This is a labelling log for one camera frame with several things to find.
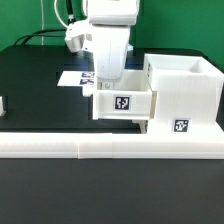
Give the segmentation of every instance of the white box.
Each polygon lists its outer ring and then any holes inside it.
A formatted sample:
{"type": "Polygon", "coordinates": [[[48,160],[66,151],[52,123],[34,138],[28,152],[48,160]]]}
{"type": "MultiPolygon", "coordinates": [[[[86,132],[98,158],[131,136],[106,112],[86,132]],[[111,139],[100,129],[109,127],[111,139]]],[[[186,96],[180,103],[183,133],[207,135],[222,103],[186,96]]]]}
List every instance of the white box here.
{"type": "Polygon", "coordinates": [[[2,96],[0,96],[0,117],[4,115],[4,109],[3,109],[3,100],[2,96]]]}
{"type": "Polygon", "coordinates": [[[93,119],[148,120],[151,98],[147,74],[125,70],[122,79],[113,83],[113,89],[96,87],[93,94],[93,119]]]}
{"type": "Polygon", "coordinates": [[[211,63],[202,57],[147,54],[144,70],[156,96],[149,132],[155,126],[173,131],[178,119],[188,120],[191,132],[216,124],[224,76],[211,63]]]}

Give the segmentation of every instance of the black tabletop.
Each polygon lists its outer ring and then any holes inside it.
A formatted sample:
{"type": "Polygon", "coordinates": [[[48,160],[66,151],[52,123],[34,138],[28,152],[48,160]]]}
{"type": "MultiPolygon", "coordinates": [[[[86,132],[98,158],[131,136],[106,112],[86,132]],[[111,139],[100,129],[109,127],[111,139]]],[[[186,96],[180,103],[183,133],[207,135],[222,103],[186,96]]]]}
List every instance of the black tabletop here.
{"type": "MultiPolygon", "coordinates": [[[[142,59],[136,51],[127,67],[141,69],[142,59]]],[[[91,102],[80,89],[56,87],[64,68],[92,70],[90,60],[26,46],[3,51],[0,65],[0,95],[8,96],[2,131],[113,130],[113,122],[87,119],[91,102]]],[[[115,132],[138,131],[114,123],[115,132]]],[[[2,224],[223,224],[223,192],[223,160],[0,159],[2,224]]]]}

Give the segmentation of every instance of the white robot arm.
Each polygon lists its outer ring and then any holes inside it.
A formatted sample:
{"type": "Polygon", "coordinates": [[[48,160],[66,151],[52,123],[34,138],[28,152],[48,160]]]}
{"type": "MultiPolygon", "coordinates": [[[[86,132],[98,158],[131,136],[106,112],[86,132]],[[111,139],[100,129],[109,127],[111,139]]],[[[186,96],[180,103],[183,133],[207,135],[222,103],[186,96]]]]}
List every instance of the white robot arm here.
{"type": "Polygon", "coordinates": [[[98,79],[118,81],[124,69],[130,26],[135,25],[139,0],[83,0],[87,20],[70,24],[65,41],[72,52],[81,50],[91,34],[98,79]]]}

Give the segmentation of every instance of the white base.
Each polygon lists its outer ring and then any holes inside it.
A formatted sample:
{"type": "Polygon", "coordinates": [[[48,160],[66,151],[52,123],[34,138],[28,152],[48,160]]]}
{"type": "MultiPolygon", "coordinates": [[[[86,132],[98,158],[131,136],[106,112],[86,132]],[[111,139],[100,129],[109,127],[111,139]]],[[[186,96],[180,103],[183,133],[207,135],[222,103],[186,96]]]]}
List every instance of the white base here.
{"type": "Polygon", "coordinates": [[[224,159],[224,133],[0,133],[0,158],[224,159]]]}

